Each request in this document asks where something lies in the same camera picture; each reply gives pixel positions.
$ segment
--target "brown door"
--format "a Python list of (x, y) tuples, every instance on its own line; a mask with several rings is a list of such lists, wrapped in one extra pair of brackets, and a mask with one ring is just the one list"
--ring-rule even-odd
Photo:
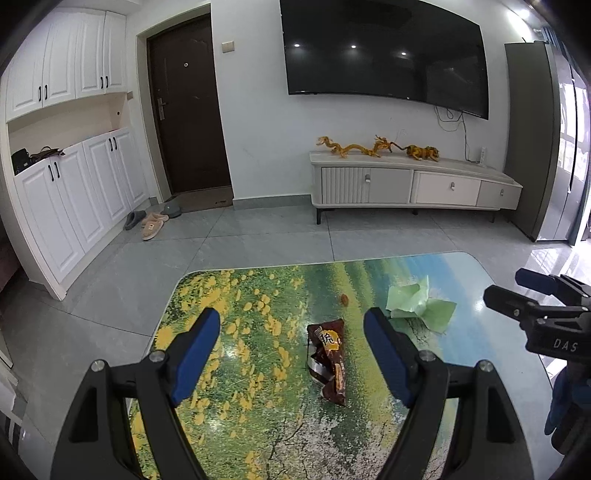
[(148, 39), (152, 107), (173, 193), (230, 186), (209, 15)]

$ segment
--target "screw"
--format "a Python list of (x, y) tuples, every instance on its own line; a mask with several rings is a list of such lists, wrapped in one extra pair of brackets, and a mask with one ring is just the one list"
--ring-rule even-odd
[(105, 363), (102, 360), (95, 360), (94, 362), (92, 362), (90, 369), (93, 372), (100, 372), (101, 370), (103, 370), (105, 367)]
[(166, 356), (166, 353), (164, 353), (162, 350), (156, 350), (155, 352), (152, 352), (150, 354), (150, 361), (157, 364), (157, 363), (161, 362), (162, 360), (164, 360), (165, 356)]
[(478, 368), (483, 372), (492, 372), (495, 369), (495, 366), (488, 360), (480, 360), (478, 362)]
[(418, 357), (423, 362), (433, 362), (433, 360), (435, 360), (437, 358), (431, 350), (421, 350), (418, 353)]

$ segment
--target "television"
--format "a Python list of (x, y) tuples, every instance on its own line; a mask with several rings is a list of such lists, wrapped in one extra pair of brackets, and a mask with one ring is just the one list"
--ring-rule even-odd
[(419, 0), (280, 0), (288, 92), (431, 103), (488, 119), (480, 26)]

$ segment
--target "dragon figurine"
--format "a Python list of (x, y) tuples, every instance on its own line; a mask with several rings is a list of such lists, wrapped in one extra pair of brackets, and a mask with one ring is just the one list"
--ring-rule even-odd
[(406, 153), (409, 157), (414, 158), (415, 160), (421, 160), (422, 158), (426, 160), (433, 160), (439, 161), (439, 150), (435, 147), (425, 147), (421, 148), (416, 145), (409, 145), (407, 147), (401, 147), (394, 142), (388, 142), (389, 145), (394, 145), (398, 147), (400, 150), (406, 150)]
[(365, 148), (363, 145), (355, 143), (343, 148), (338, 143), (333, 142), (329, 137), (320, 137), (316, 145), (326, 145), (328, 148), (332, 149), (332, 153), (338, 153), (341, 158), (346, 158), (349, 150), (359, 150), (363, 155), (368, 155), (370, 157), (381, 157), (378, 153), (380, 150), (388, 149), (390, 152), (392, 151), (391, 143), (392, 142), (388, 142), (386, 137), (379, 137), (376, 135), (374, 147), (371, 150)]

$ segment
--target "tv stand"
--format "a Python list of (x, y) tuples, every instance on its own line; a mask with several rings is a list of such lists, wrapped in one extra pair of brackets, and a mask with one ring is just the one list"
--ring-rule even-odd
[(413, 215), (419, 208), (515, 210), (521, 195), (521, 185), (504, 173), (463, 160), (314, 151), (310, 161), (318, 225), (322, 212), (335, 208), (410, 208)]

